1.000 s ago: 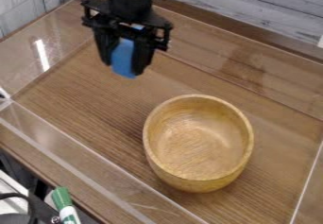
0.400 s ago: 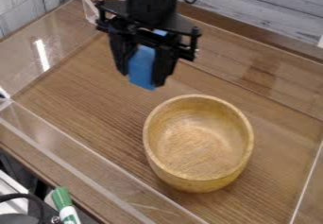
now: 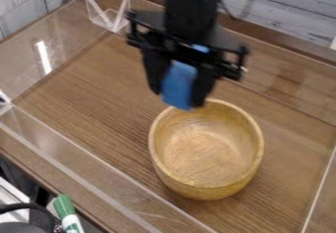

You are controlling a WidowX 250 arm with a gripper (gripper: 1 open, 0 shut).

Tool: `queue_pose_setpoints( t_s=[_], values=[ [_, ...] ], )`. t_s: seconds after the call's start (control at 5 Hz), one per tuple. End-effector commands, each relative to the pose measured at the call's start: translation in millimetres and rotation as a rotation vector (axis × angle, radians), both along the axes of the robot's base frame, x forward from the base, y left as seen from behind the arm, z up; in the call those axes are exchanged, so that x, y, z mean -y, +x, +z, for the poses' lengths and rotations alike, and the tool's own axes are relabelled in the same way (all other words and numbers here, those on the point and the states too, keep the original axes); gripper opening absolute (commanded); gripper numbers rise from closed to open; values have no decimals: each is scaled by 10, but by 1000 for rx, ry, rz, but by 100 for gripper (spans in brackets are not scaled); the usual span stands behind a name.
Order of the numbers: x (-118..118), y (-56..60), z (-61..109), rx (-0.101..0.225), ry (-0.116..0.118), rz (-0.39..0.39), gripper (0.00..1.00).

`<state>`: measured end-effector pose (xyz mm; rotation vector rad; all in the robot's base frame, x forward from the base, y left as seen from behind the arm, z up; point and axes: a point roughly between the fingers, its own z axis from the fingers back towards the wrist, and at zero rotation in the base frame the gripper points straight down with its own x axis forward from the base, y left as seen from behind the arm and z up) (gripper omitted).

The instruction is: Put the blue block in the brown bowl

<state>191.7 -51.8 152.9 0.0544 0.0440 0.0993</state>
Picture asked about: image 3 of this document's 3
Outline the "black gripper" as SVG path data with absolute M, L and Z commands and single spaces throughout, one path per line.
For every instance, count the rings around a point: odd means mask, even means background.
M 141 50 L 149 89 L 161 92 L 161 82 L 173 61 L 196 67 L 192 106 L 202 107 L 216 78 L 238 80 L 249 48 L 220 26 L 220 0 L 164 0 L 164 9 L 130 9 L 126 43 Z

